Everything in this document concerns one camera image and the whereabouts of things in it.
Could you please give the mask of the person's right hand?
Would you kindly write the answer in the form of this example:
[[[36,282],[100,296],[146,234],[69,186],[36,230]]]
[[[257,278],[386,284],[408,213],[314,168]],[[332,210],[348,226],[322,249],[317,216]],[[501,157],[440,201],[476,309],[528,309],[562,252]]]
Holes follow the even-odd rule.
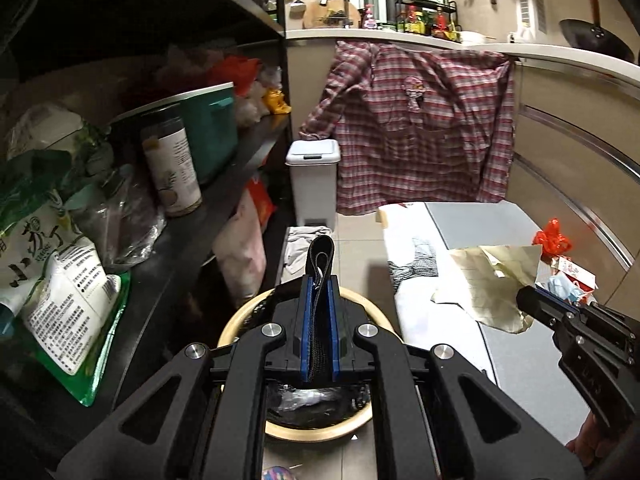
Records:
[[[580,427],[578,435],[567,442],[566,448],[574,453],[582,463],[589,467],[596,460],[603,460],[616,447],[619,436],[608,434],[598,422],[593,412],[590,412]]]

